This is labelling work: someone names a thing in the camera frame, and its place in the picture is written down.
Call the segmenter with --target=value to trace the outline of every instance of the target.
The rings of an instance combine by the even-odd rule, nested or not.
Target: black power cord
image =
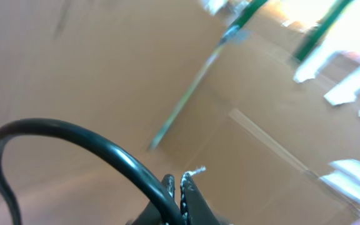
[[[155,205],[165,223],[184,225],[180,210],[168,190],[137,159],[106,138],[69,122],[55,119],[21,119],[0,128],[0,193],[11,212],[14,225],[21,225],[18,200],[1,166],[6,143],[20,135],[38,135],[60,138],[77,144],[99,156],[135,184]]]

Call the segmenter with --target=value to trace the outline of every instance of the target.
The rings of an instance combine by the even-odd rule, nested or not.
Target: brown cardboard surface
[[[345,59],[296,84],[290,57],[300,37],[276,42],[284,29],[260,19],[268,18],[254,16],[247,41],[224,48],[162,148],[186,169],[207,167],[194,180],[212,208],[235,224],[348,224],[354,217],[345,204],[227,117],[239,109],[320,175],[331,170],[330,161],[360,160],[360,99],[331,107],[323,98],[336,85],[332,78],[345,72]]]
[[[0,0],[0,126],[63,119],[144,151],[223,31],[192,0]],[[4,155],[16,191],[101,163],[41,137]]]
[[[299,173],[267,146],[227,118],[187,170],[206,166],[195,176],[211,207],[234,224],[254,215],[288,190]]]

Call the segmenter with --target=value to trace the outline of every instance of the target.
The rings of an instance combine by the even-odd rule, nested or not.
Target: black cable
[[[161,184],[166,188],[171,197],[174,198],[174,176],[167,174],[163,177]],[[162,224],[162,218],[159,211],[152,202],[149,202],[137,219],[129,224],[131,225],[159,225]]]
[[[6,143],[20,135],[60,138],[77,144],[99,156],[135,184],[161,213],[162,220],[184,225],[179,208],[158,179],[137,159],[106,138],[83,127],[55,119],[22,119],[0,128],[0,193],[11,212],[14,225],[21,225],[18,201],[5,179],[1,166]]]

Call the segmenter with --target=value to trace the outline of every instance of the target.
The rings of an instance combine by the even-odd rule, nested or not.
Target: green metal bar
[[[297,49],[294,57],[299,61],[304,61],[307,56],[314,49],[320,38],[326,33],[326,31],[331,27],[331,25],[336,22],[339,15],[342,11],[347,7],[349,3],[353,0],[339,0],[334,6],[329,10],[329,12],[323,17],[321,20],[321,24],[317,29],[313,29],[308,35],[305,37],[302,44]]]
[[[192,84],[188,87],[186,93],[177,103],[176,107],[174,108],[172,114],[168,117],[168,119],[163,124],[162,128],[158,131],[155,135],[154,139],[150,143],[148,149],[153,150],[155,149],[158,144],[161,142],[164,135],[167,133],[169,128],[171,127],[172,123],[179,115],[180,111],[188,102],[189,98],[197,88],[198,84],[201,82],[203,77],[207,74],[207,71],[211,64],[216,60],[219,56],[219,53],[222,51],[224,44],[226,44],[232,37],[234,37],[237,32],[249,21],[249,19],[253,16],[253,14],[265,4],[268,0],[254,0],[247,5],[247,7],[242,12],[241,16],[239,16],[227,29],[227,31],[223,34],[222,38],[219,41],[219,44],[214,49],[213,53],[209,57],[209,59],[205,62],[202,68],[198,71],[195,80]]]

